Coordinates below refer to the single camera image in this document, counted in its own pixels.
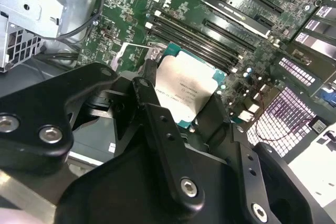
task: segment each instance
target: motherboard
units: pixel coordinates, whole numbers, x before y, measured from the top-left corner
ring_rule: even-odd
[[[139,71],[172,42],[225,73],[216,90],[234,106],[256,85],[322,0],[105,0],[77,64]]]

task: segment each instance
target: screw hole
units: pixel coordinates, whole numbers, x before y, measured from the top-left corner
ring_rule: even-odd
[[[149,84],[145,80],[143,80],[143,79],[140,79],[140,83],[142,85],[144,85],[145,87],[149,87]]]
[[[249,171],[253,176],[257,176],[257,173],[254,170],[252,170],[251,168],[249,169]]]
[[[106,76],[111,76],[112,75],[111,72],[106,68],[102,68],[102,69],[100,69],[100,71],[101,71],[102,74],[105,74]]]
[[[161,119],[162,122],[167,122],[168,121],[167,118],[165,116],[163,116],[163,115],[160,116],[160,119]]]
[[[174,141],[175,140],[175,138],[173,137],[173,135],[170,134],[170,133],[168,133],[166,136],[167,136],[167,138],[168,138],[169,141]]]

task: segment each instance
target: black cable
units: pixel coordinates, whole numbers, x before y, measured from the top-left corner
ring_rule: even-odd
[[[77,60],[78,54],[37,54],[34,58],[37,60]]]
[[[64,43],[65,45],[67,45],[68,47],[70,47],[70,48],[71,48],[72,50],[74,50],[74,51],[80,51],[80,48],[77,47],[76,45],[79,45],[79,44],[81,44],[83,41],[85,41],[85,40],[89,37],[89,35],[90,35],[90,33],[92,32],[92,30],[93,30],[93,25],[91,25],[91,26],[88,27],[88,29],[87,29],[85,35],[83,36],[83,38],[80,39],[80,40],[77,41],[77,42],[70,42],[70,41],[68,41],[68,40],[66,40],[66,39],[61,39],[60,42]]]
[[[70,31],[68,33],[62,34],[56,38],[52,38],[52,37],[43,37],[38,35],[40,38],[42,39],[50,39],[50,40],[62,40],[62,39],[67,39],[72,37],[73,35],[76,35],[77,33],[83,31],[85,28],[87,28],[88,26],[90,26],[92,24],[92,22],[96,19],[99,18],[101,12],[103,11],[104,8],[104,0],[100,0],[100,5],[99,8],[97,10],[97,13],[94,14],[91,18],[89,18],[89,20],[87,20],[83,25],[81,25],[80,27],[77,27],[75,30]]]
[[[39,72],[40,76],[42,77],[42,80],[44,80],[44,81],[47,80],[47,78],[44,76],[44,74],[43,74],[43,72],[42,72],[40,66],[39,66],[38,63],[36,62],[36,60],[35,60],[35,59],[31,59],[31,60],[32,60],[32,63],[35,65],[37,71]]]

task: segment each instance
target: capacitor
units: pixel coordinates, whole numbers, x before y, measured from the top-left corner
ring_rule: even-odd
[[[262,76],[258,73],[254,73],[254,77],[258,80],[261,81],[262,80]]]

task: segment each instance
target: cable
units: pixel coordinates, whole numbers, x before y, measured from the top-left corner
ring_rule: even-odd
[[[78,54],[37,54],[34,56],[37,60],[78,60]]]
[[[96,19],[99,18],[101,12],[103,11],[103,8],[104,8],[104,0],[100,0],[100,5],[99,5],[99,8],[97,10],[97,13],[94,14],[91,18],[89,18],[89,20],[87,20],[83,25],[81,25],[80,27],[77,27],[75,30],[73,31],[70,31],[66,34],[62,34],[56,38],[52,38],[52,37],[43,37],[43,36],[40,36],[38,35],[40,38],[42,39],[50,39],[50,40],[62,40],[62,39],[67,39],[67,38],[70,38],[72,37],[73,35],[76,35],[77,33],[83,31],[85,28],[87,28],[88,26],[90,26],[92,24],[92,22]]]
[[[261,95],[261,92],[259,92],[259,95],[260,95],[260,100],[261,100],[261,104],[262,104],[262,107],[263,107],[263,112],[262,112],[262,114],[261,115],[263,115],[264,114],[264,112],[265,112],[265,105],[264,105],[264,100],[263,100],[263,96]],[[277,138],[277,139],[266,139],[266,138],[263,138],[263,137],[261,137],[260,136],[260,134],[258,133],[258,129],[257,129],[257,127],[258,127],[258,123],[259,123],[259,120],[260,120],[260,118],[257,120],[257,122],[256,122],[256,128],[255,128],[255,130],[256,130],[256,135],[257,135],[257,137],[258,138],[260,138],[261,140],[263,140],[263,141],[269,141],[269,142],[276,142],[276,141],[279,141],[279,140],[281,140],[281,139],[283,139],[284,137],[286,137],[286,136],[288,136],[290,133],[292,133],[297,127],[299,127],[302,123],[307,123],[307,122],[310,122],[311,120],[312,120],[313,118],[305,118],[305,119],[302,119],[299,123],[297,123],[296,125],[294,125],[291,129],[290,129],[290,131],[289,132],[287,132],[284,136],[282,136],[282,137],[279,137],[279,138]]]
[[[68,47],[70,47],[74,51],[80,51],[80,48],[77,47],[76,45],[81,44],[83,41],[85,41],[89,37],[90,33],[93,30],[93,27],[94,27],[94,25],[89,26],[88,29],[87,29],[87,31],[86,31],[86,33],[85,33],[85,35],[83,36],[83,38],[80,39],[77,42],[70,42],[70,41],[68,41],[66,39],[62,39],[62,40],[60,40],[60,42],[64,43],[65,45],[67,45]]]
[[[33,64],[35,65],[37,71],[39,72],[40,76],[42,77],[42,80],[44,80],[44,81],[47,80],[47,78],[44,76],[40,66],[37,64],[36,60],[35,59],[31,59],[31,60],[32,60]]]

